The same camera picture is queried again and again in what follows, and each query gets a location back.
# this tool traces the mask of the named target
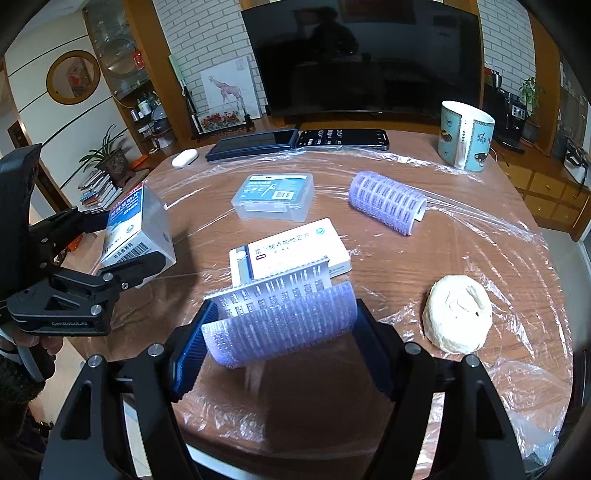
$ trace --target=flat screen tv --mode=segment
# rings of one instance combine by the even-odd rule
[[[273,115],[478,107],[477,16],[433,0],[282,0],[242,12]]]

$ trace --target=drawer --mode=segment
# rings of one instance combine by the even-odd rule
[[[524,200],[527,208],[535,217],[550,218],[556,204],[546,199],[540,199],[532,195],[527,195]]]
[[[566,203],[569,203],[575,207],[579,207],[579,210],[582,210],[585,205],[585,201],[587,201],[587,194],[584,192],[584,190],[579,193],[579,189],[567,185],[564,189],[564,193],[562,194],[562,199]]]
[[[573,226],[577,218],[579,218],[579,212],[573,208],[568,208],[565,205],[558,205],[556,211],[552,215],[552,220],[565,223],[568,226]]]
[[[534,179],[531,181],[530,191],[547,195],[559,199],[564,190],[564,183],[560,180],[552,179],[546,175],[536,172]]]
[[[531,170],[517,165],[507,165],[506,162],[500,161],[499,166],[507,175],[507,178],[511,181],[514,187],[518,189],[527,190],[527,186],[530,183]]]

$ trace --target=green plant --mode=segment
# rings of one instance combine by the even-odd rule
[[[91,148],[89,150],[90,153],[79,160],[79,163],[82,163],[82,165],[78,168],[78,170],[84,168],[84,171],[86,171],[94,163],[96,163],[96,168],[102,169],[103,165],[107,163],[107,161],[111,157],[111,154],[113,153],[113,145],[115,143],[115,140],[118,140],[124,134],[123,132],[121,132],[120,134],[115,135],[113,138],[111,138],[111,131],[114,128],[115,125],[111,125],[107,129],[107,133],[103,137],[103,145],[98,150],[94,150]]]
[[[521,101],[525,104],[527,118],[530,119],[540,104],[540,94],[544,90],[535,83],[535,77],[530,77],[519,88]]]

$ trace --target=phone screen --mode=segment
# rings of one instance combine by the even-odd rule
[[[263,134],[245,135],[243,137],[225,138],[220,140],[211,152],[220,153],[238,148],[269,147],[271,145],[287,145],[293,136],[293,130],[279,130]]]

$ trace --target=coffee machine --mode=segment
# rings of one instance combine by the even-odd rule
[[[525,105],[520,98],[501,88],[484,85],[483,110],[495,119],[494,139],[504,148],[523,154],[519,144],[525,125]]]

